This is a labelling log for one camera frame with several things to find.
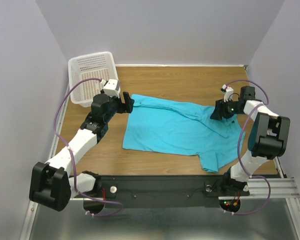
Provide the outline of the turquoise t shirt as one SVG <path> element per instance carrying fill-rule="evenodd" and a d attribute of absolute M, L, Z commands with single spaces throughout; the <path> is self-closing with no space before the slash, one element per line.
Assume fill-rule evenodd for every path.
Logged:
<path fill-rule="evenodd" d="M 213 106 L 133 94 L 122 147 L 126 150 L 198 156 L 208 173 L 237 159 L 245 132 L 236 116 L 210 119 Z"/>

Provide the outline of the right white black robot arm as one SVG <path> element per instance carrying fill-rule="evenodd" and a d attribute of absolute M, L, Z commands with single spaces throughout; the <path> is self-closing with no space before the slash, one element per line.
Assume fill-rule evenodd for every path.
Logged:
<path fill-rule="evenodd" d="M 272 112 L 265 103 L 256 99 L 253 86 L 243 86 L 237 101 L 232 99 L 234 90 L 227 84 L 222 86 L 221 91 L 224 96 L 215 102 L 210 119 L 221 121 L 245 114 L 248 119 L 253 120 L 247 151 L 238 156 L 238 163 L 223 175 L 220 183 L 220 191 L 224 195 L 230 195 L 247 192 L 247 182 L 254 177 L 255 171 L 264 163 L 285 153 L 291 120 Z"/>

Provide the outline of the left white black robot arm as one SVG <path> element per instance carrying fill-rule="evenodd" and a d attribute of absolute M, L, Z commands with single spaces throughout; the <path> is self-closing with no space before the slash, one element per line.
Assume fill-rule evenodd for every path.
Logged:
<path fill-rule="evenodd" d="M 60 212 L 71 198 L 78 195 L 91 200 L 98 196 L 105 197 L 101 177 L 90 171 L 77 174 L 76 165 L 105 136 L 113 116 L 130 114 L 134 102 L 126 91 L 122 97 L 109 96 L 104 92 L 95 95 L 91 111 L 72 140 L 66 142 L 64 148 L 45 163 L 34 165 L 29 199 Z"/>

